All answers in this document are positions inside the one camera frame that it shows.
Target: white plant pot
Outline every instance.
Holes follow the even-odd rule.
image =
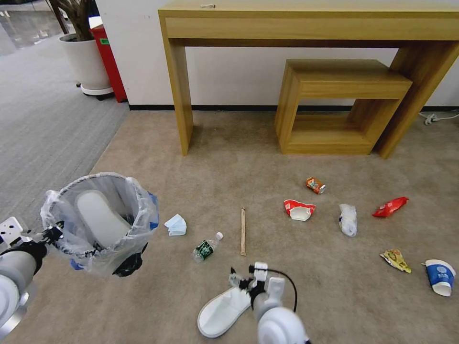
[[[72,42],[74,33],[59,38],[83,93],[93,96],[113,92],[95,40]]]

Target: beige carpet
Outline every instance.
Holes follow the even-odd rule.
[[[180,213],[183,237],[161,225],[133,276],[99,279],[49,257],[39,294],[6,343],[255,343],[250,311],[216,340],[197,329],[201,307],[228,288],[230,266],[246,272],[266,261],[287,272],[298,314],[314,344],[459,343],[459,291],[436,295],[421,265],[444,259],[459,268],[459,121],[425,127],[416,120],[389,160],[370,156],[284,156],[273,114],[196,113],[189,155],[180,155],[172,112],[131,112],[94,168],[137,178],[158,195],[162,223]],[[327,191],[303,187],[309,176]],[[371,213],[399,196],[410,202],[387,219]],[[290,220],[283,200],[312,202],[307,222]],[[357,207],[358,233],[338,226],[340,203]],[[240,207],[248,255],[239,255]],[[190,253],[203,238],[225,235],[201,264]],[[401,249],[412,274],[379,254]],[[293,304],[287,288],[286,307]]]

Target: potted plant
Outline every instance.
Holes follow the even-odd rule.
[[[88,11],[91,0],[50,0],[63,10],[75,33],[59,38],[67,53],[76,80],[86,95],[99,97],[113,92],[96,41],[90,31]]]

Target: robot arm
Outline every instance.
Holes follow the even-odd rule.
[[[268,265],[257,262],[249,266],[250,277],[242,277],[231,268],[229,283],[245,290],[251,297],[251,306],[258,322],[260,344],[311,344],[295,307],[282,306],[285,279],[268,278]]]
[[[64,222],[50,226],[40,242],[27,241],[17,231],[17,239],[0,250],[0,341],[22,320],[34,296],[33,276],[42,266],[48,245],[62,235]]]

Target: yellow snack wrapper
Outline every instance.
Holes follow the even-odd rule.
[[[411,273],[411,268],[405,262],[402,254],[398,249],[387,250],[384,253],[381,253],[380,256],[383,257],[385,261],[392,265],[394,268],[399,269],[400,271]]]

